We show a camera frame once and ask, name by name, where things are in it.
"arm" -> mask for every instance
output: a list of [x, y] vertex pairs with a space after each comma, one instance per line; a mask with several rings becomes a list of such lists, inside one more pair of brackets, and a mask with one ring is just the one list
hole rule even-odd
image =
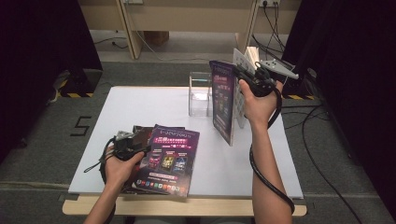
[[[245, 97], [245, 114], [252, 131], [254, 160], [268, 181], [285, 193], [267, 131], [268, 120], [276, 108], [276, 96], [272, 92], [259, 98], [253, 95], [244, 80], [240, 80], [239, 84]], [[276, 87], [281, 91], [282, 84], [278, 83]], [[253, 175], [252, 186], [256, 223], [291, 223], [290, 207], [286, 202], [268, 189], [256, 175]]]
[[120, 161], [116, 157], [111, 157], [106, 161], [105, 188], [84, 223], [104, 223], [106, 221], [119, 197], [124, 182], [128, 180], [134, 166], [142, 160], [143, 156], [144, 152], [139, 152], [128, 161]]

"forearm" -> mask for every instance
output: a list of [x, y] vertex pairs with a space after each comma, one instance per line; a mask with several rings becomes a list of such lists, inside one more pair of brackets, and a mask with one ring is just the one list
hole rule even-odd
[[[253, 156], [258, 169], [270, 183], [285, 193], [267, 127], [252, 124], [251, 128]], [[289, 205], [256, 175], [253, 175], [252, 196], [256, 223], [291, 223]]]
[[84, 223], [104, 223], [119, 197], [121, 184], [107, 184]]

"booklet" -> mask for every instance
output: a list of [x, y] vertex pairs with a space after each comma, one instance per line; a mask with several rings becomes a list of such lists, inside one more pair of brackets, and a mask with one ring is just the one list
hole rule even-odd
[[148, 144], [151, 151], [139, 166], [132, 188], [187, 197], [199, 133], [156, 126]]
[[218, 61], [210, 61], [209, 64], [212, 69], [213, 125], [231, 147], [236, 85], [233, 65]]

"white tabletop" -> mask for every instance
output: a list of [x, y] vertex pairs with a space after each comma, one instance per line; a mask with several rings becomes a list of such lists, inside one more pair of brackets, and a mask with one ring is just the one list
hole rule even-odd
[[[200, 133], [190, 196], [251, 196], [253, 171], [248, 159], [250, 127], [234, 127], [230, 147], [213, 127], [211, 117], [189, 116], [188, 88], [113, 87], [92, 131], [76, 170], [69, 193], [98, 194], [104, 188], [99, 168], [83, 171], [98, 162], [106, 142], [118, 131], [131, 132], [134, 125], [185, 127]], [[276, 162], [286, 192], [303, 198], [290, 155], [281, 116], [269, 130]]]

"gray carpet floor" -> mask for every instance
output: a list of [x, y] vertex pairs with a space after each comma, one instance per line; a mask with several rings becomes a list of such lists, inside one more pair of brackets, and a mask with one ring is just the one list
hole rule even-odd
[[[91, 98], [59, 98], [41, 113], [26, 136], [0, 164], [0, 223], [81, 223], [64, 215], [63, 199], [112, 86], [188, 86], [190, 72], [209, 72], [202, 63], [103, 63], [104, 73]], [[358, 223], [315, 164], [363, 223], [394, 223], [362, 167], [349, 153], [325, 107], [304, 126], [319, 100], [284, 100], [283, 120], [308, 214], [294, 223]], [[84, 130], [75, 128], [89, 126]], [[122, 223], [115, 217], [112, 223]]]

